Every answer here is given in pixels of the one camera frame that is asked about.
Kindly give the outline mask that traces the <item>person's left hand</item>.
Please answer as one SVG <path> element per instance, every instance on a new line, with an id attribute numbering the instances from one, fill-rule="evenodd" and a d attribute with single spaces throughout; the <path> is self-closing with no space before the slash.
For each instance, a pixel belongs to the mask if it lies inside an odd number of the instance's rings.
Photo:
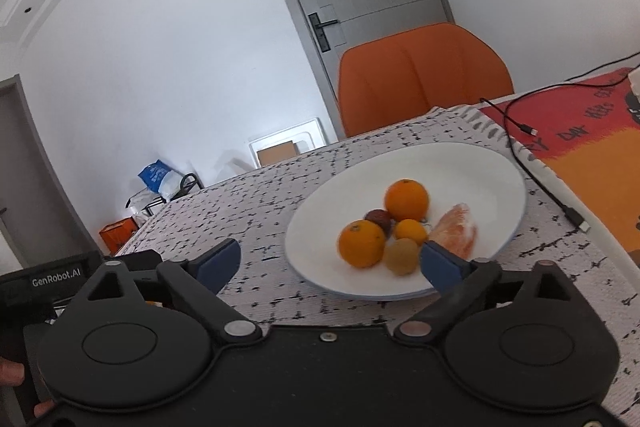
<path id="1" fill-rule="evenodd" d="M 5 358 L 0 360 L 0 385 L 2 387 L 18 387 L 25 379 L 25 367 L 21 363 L 12 362 Z M 41 402 L 34 407 L 35 418 L 47 414 L 55 407 L 53 400 Z"/>

